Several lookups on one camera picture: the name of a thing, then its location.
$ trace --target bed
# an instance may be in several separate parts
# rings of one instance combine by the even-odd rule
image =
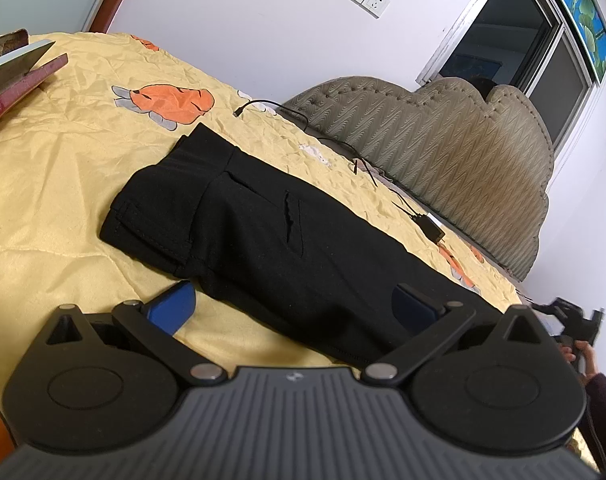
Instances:
[[[234,117],[247,102],[242,92],[134,36],[47,38],[56,44],[41,63],[67,52],[68,65],[0,121],[0,400],[58,304],[105,312],[123,300],[147,301],[174,283],[97,233],[129,177],[160,160],[198,122],[319,187],[500,310],[519,303],[514,286],[483,256],[447,229],[435,246],[394,205],[396,195],[375,187],[367,173],[354,174],[352,161],[269,108],[249,107]],[[142,93],[155,101],[152,111],[139,106]],[[176,336],[230,372],[238,365],[333,364],[201,292],[195,315]]]

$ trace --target ribbed surface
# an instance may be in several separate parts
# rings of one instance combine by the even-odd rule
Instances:
[[[355,147],[522,280],[539,249],[554,152],[529,99],[501,85],[484,102],[459,78],[416,92],[371,77],[323,83],[286,106]]]
[[[358,383],[347,368],[242,368],[192,390],[176,416],[136,446],[94,457],[23,447],[0,480],[587,480],[565,449],[486,458],[447,444],[401,395]]]

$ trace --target gray plastic base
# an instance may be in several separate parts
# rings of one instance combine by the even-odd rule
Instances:
[[[427,431],[401,394],[349,368],[240,368],[189,391],[139,443],[94,456],[20,447],[0,480],[589,480],[564,448],[525,458],[483,456]]]

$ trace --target gray headboard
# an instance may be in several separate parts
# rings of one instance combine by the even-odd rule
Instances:
[[[364,76],[328,81],[286,106],[351,144],[522,280],[539,249],[554,168],[529,99],[500,85],[488,101],[448,77],[416,92]]]

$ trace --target power adapter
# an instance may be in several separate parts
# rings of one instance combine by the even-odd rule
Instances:
[[[445,236],[445,232],[429,216],[416,214],[412,215],[412,219],[421,228],[423,234],[435,244],[439,243]]]

